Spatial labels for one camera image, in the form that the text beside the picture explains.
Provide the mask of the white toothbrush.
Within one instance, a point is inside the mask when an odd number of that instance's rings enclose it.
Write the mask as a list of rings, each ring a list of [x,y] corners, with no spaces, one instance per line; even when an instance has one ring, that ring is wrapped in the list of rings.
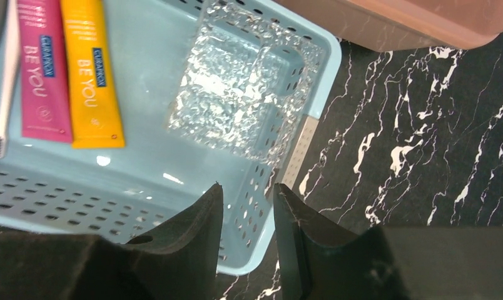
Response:
[[[6,11],[6,40],[0,96],[0,159],[5,156],[8,148],[8,123],[21,55],[16,5],[16,1],[8,1]]]

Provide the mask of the light blue plastic basket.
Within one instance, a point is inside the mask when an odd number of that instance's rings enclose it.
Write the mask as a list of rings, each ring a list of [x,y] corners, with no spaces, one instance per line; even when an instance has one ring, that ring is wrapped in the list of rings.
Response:
[[[261,262],[274,232],[270,189],[291,185],[316,128],[342,50],[327,30],[274,1],[236,1],[324,48],[325,57],[285,159],[270,166],[169,132],[166,121],[205,1],[102,1],[125,145],[74,148],[24,137],[21,55],[0,159],[0,225],[36,233],[95,233],[124,244],[224,190],[217,270],[240,276]],[[0,40],[0,96],[6,21]]]

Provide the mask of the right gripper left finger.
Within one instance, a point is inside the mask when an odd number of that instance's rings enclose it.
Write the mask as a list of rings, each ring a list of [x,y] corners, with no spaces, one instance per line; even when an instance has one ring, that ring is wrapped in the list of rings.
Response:
[[[95,234],[0,233],[0,299],[211,299],[222,224],[216,183],[124,245]]]

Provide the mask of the yellow toothpaste tube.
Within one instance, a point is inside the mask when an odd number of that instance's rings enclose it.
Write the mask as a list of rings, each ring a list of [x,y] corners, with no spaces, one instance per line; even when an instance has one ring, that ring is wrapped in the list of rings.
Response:
[[[61,1],[74,148],[122,148],[102,1]]]

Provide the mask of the clear textured glass cup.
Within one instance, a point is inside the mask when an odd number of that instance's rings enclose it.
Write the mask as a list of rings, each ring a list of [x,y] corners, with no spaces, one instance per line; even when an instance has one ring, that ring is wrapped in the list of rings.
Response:
[[[245,9],[205,1],[169,132],[259,163],[283,162],[324,48]]]

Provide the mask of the pink toothpaste tube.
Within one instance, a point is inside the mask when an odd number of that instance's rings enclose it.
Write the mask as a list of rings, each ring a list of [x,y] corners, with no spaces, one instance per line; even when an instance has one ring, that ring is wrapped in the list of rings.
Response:
[[[17,1],[22,135],[72,143],[68,68],[59,1]]]

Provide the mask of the salmon plastic toolbox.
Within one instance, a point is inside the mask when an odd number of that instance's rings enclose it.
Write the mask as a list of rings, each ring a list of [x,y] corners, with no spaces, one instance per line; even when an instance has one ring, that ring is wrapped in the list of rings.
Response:
[[[377,52],[473,49],[503,33],[503,0],[287,0],[280,5],[335,36]]]

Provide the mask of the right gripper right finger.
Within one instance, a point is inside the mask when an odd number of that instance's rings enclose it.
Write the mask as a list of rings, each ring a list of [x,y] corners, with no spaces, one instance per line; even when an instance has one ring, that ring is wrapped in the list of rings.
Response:
[[[503,299],[503,227],[355,234],[284,184],[273,213],[284,299]]]

